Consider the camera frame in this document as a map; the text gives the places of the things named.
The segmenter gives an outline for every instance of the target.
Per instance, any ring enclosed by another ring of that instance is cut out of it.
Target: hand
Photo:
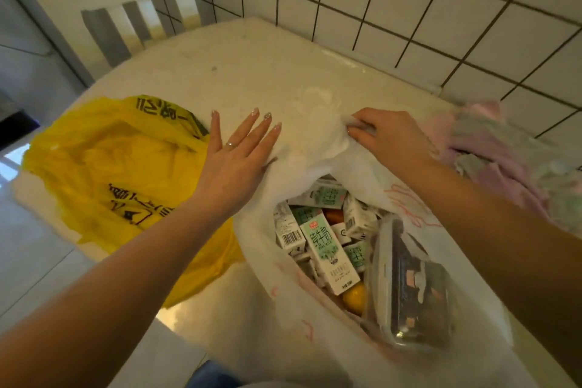
[[[206,162],[189,201],[199,208],[202,205],[209,216],[222,222],[251,199],[267,168],[275,161],[266,162],[281,133],[281,123],[275,124],[267,134],[273,120],[269,112],[251,130],[258,116],[258,108],[255,108],[223,146],[220,115],[212,112]]]
[[[395,175],[433,161],[433,144],[408,112],[365,107],[353,116],[373,126],[376,135],[355,127],[347,133]]]

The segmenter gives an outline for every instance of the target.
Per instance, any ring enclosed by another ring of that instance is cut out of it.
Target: groceries
[[[278,245],[373,340],[406,350],[448,346],[447,273],[398,216],[326,177],[279,203],[274,217]]]

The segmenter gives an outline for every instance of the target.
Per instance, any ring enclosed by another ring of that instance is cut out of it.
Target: left arm
[[[208,156],[193,196],[0,337],[2,384],[106,387],[192,258],[251,198],[280,134],[255,129],[255,109],[222,146],[212,114]]]

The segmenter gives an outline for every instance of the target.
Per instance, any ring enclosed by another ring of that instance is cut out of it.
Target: yellow plastic bag
[[[191,112],[154,97],[96,99],[33,139],[24,169],[56,196],[63,221],[112,253],[167,216],[196,188],[208,132]],[[244,260],[232,220],[198,252],[164,307]]]

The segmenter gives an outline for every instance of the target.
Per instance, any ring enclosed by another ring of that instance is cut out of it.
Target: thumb
[[[373,135],[351,126],[347,128],[347,134],[375,155],[376,138]]]

